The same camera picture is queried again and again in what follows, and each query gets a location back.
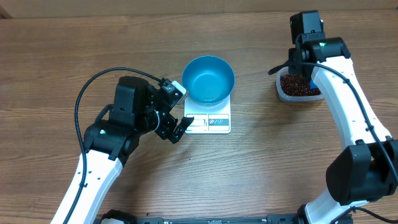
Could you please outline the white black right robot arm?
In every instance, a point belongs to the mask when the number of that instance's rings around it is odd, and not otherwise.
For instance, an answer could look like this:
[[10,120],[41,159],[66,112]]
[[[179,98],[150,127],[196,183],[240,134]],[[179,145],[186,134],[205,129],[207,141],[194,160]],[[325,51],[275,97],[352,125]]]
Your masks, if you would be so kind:
[[349,223],[350,212],[396,191],[397,140],[368,103],[343,39],[326,38],[318,11],[291,16],[290,30],[295,47],[289,50],[289,72],[310,79],[321,91],[343,149],[326,170],[326,190],[302,206],[302,218]]

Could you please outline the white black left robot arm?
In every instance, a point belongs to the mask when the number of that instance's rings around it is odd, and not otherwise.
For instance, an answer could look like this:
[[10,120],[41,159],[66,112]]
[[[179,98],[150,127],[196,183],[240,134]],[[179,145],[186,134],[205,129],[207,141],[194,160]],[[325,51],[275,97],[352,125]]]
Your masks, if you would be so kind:
[[93,223],[141,136],[153,131],[163,140],[179,142],[193,118],[175,119],[170,111],[187,96],[177,81],[163,78],[155,88],[143,78],[121,77],[114,102],[84,133],[75,175],[52,223]]

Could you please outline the blue plastic measuring scoop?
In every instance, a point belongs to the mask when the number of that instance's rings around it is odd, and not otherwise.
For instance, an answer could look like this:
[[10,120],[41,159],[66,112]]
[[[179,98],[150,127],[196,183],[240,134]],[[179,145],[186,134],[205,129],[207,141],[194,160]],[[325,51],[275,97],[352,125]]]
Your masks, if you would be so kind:
[[311,90],[316,90],[318,87],[316,86],[316,84],[314,83],[313,80],[310,80],[310,89]]

